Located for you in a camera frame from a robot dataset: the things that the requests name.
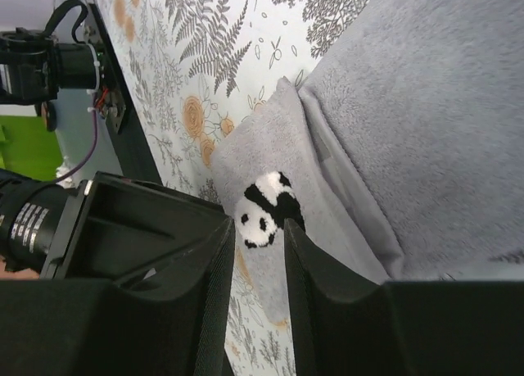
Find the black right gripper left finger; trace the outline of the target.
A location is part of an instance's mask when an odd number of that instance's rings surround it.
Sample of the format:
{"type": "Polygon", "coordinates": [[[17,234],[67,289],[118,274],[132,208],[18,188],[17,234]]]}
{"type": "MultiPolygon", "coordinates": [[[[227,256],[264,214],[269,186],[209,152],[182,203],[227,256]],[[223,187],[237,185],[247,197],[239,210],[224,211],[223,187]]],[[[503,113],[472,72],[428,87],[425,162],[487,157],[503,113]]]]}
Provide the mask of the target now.
{"type": "Polygon", "coordinates": [[[230,375],[234,234],[221,206],[156,183],[2,172],[2,374],[230,375]]]}

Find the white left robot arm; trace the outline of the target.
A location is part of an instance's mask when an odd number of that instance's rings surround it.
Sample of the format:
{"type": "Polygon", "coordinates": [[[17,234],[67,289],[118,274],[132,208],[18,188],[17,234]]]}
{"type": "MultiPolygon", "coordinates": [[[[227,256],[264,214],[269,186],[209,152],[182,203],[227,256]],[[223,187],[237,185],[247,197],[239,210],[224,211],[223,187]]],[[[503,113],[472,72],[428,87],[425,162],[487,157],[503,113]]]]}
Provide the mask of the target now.
{"type": "Polygon", "coordinates": [[[17,27],[1,32],[1,104],[33,106],[47,131],[56,129],[52,101],[62,89],[97,91],[102,86],[106,58],[103,48],[77,38],[88,16],[80,0],[57,7],[42,30],[17,27]],[[79,7],[71,29],[73,43],[61,43],[54,32],[67,13],[79,7]]]}

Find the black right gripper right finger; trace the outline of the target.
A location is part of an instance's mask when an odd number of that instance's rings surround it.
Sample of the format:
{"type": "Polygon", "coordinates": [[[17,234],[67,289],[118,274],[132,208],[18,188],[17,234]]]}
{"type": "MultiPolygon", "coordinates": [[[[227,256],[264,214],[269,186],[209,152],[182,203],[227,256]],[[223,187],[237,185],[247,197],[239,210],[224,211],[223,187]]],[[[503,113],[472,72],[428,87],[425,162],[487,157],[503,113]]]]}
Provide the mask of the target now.
{"type": "Polygon", "coordinates": [[[375,284],[284,226],[299,375],[520,375],[523,285],[375,284]]]}

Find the grey panda towel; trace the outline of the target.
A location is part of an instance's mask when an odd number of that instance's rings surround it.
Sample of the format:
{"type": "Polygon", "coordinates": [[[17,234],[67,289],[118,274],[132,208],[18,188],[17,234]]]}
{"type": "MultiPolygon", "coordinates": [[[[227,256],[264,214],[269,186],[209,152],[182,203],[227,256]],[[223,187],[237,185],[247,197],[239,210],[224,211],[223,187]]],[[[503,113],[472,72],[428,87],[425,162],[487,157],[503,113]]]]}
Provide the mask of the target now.
{"type": "Polygon", "coordinates": [[[374,283],[520,251],[523,0],[371,0],[211,168],[274,323],[289,314],[287,219],[374,283]]]}

